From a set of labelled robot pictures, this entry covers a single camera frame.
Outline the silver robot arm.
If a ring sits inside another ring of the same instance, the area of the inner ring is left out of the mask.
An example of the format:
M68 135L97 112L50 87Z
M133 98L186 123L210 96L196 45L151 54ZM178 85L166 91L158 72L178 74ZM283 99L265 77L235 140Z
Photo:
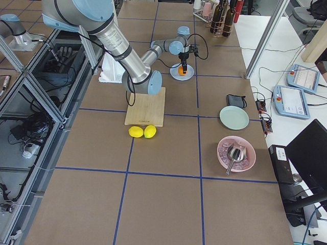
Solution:
M95 35L105 51L124 68L122 83L131 93L158 94L162 75L151 65L163 52L179 55L189 51L190 29L181 26L175 38L153 41L139 57L114 22L112 1L42 1L42 17L54 29L78 32L83 27L88 34Z

